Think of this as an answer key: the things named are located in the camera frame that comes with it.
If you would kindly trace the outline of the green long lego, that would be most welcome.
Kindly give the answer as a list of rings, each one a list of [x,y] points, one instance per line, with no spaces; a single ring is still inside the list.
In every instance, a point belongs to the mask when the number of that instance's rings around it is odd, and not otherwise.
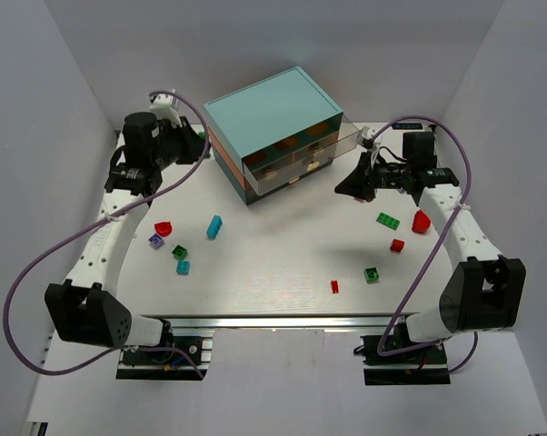
[[[394,231],[396,231],[400,226],[400,221],[397,218],[394,218],[386,213],[379,213],[376,218],[376,222]]]

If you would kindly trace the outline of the transparent brown top drawer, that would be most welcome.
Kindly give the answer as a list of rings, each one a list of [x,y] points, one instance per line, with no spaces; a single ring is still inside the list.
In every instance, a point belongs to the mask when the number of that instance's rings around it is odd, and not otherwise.
[[[257,194],[269,193],[352,151],[357,134],[345,115],[335,115],[246,156],[245,179]]]

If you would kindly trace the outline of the green square lego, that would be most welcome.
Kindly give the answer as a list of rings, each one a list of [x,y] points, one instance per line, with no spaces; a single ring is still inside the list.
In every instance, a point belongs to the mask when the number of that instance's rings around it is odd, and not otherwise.
[[[185,247],[177,244],[172,250],[172,256],[178,261],[184,260],[188,255],[188,251]]]
[[[363,270],[363,277],[367,283],[378,282],[380,274],[376,267],[369,267]]]

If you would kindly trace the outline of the purple square lego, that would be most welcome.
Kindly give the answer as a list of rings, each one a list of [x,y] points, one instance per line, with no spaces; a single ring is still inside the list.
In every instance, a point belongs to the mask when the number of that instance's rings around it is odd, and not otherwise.
[[[148,242],[154,250],[158,250],[164,245],[164,239],[156,233],[148,239]]]

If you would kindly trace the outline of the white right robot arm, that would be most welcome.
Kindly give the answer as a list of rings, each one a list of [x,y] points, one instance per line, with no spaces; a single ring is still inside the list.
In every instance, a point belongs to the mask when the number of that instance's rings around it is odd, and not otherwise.
[[[453,274],[434,307],[406,318],[411,343],[513,327],[526,275],[521,260],[504,256],[483,234],[462,203],[457,177],[451,169],[438,166],[434,146],[431,131],[405,132],[399,163],[387,163],[365,151],[334,189],[367,202],[379,189],[402,189],[442,237]]]

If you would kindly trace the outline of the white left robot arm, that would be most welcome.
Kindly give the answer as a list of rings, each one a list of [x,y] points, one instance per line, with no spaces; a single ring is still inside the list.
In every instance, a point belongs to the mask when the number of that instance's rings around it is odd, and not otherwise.
[[[174,109],[129,114],[110,160],[96,229],[61,284],[45,291],[45,304],[66,342],[120,349],[163,346],[161,320],[135,315],[116,298],[135,231],[171,164],[193,164],[203,140]]]

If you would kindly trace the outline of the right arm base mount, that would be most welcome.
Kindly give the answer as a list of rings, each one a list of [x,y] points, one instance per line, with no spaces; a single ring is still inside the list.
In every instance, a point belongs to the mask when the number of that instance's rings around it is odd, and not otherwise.
[[[435,345],[394,356],[377,352],[379,335],[361,337],[353,355],[363,360],[366,386],[427,386],[451,383],[447,355],[442,345]]]

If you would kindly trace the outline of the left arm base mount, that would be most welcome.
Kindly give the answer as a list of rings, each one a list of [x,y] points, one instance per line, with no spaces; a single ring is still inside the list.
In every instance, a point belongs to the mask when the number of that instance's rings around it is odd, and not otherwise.
[[[126,381],[200,381],[212,358],[214,331],[165,325],[161,351],[121,352],[115,378]]]

